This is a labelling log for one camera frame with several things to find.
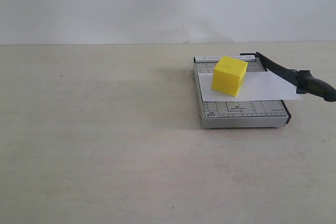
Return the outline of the grey paper cutter base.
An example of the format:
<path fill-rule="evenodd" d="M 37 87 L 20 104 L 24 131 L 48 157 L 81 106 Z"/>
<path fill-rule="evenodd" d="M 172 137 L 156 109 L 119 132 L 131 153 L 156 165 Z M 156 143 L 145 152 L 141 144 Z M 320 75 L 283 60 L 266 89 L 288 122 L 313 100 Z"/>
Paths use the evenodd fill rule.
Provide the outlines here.
<path fill-rule="evenodd" d="M 193 75 L 202 127 L 205 129 L 284 127 L 291 114 L 283 100 L 219 101 L 206 99 L 209 84 L 201 85 L 202 74 L 212 74 L 220 57 L 194 57 Z"/>

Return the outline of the black cutter blade arm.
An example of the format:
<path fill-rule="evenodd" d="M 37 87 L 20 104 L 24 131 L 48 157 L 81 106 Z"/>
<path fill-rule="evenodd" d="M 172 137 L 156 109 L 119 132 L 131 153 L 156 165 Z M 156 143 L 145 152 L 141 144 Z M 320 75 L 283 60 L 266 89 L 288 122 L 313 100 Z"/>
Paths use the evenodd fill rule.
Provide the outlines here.
<path fill-rule="evenodd" d="M 325 81 L 315 78 L 309 70 L 285 68 L 259 52 L 255 53 L 255 57 L 259 58 L 266 69 L 296 86 L 296 94 L 309 93 L 321 97 L 327 102 L 335 102 L 335 88 Z"/>

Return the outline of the yellow foam cube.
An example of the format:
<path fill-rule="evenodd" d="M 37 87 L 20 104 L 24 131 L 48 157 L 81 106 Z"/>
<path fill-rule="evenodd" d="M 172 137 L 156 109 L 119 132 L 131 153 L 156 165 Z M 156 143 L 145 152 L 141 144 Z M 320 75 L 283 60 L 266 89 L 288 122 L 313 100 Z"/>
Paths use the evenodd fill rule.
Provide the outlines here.
<path fill-rule="evenodd" d="M 236 97 L 245 80 L 247 67 L 246 61 L 222 57 L 214 68 L 212 90 Z"/>

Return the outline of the white paper sheet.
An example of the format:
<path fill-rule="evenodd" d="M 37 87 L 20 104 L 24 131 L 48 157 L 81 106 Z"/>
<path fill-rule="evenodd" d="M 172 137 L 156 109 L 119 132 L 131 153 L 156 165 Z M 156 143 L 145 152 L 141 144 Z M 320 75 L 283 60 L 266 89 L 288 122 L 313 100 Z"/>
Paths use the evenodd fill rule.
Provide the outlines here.
<path fill-rule="evenodd" d="M 244 83 L 235 97 L 213 90 L 211 88 L 212 79 L 212 73 L 200 73 L 198 75 L 202 99 L 205 102 L 301 99 L 300 95 L 296 93 L 296 86 L 270 71 L 246 73 Z"/>

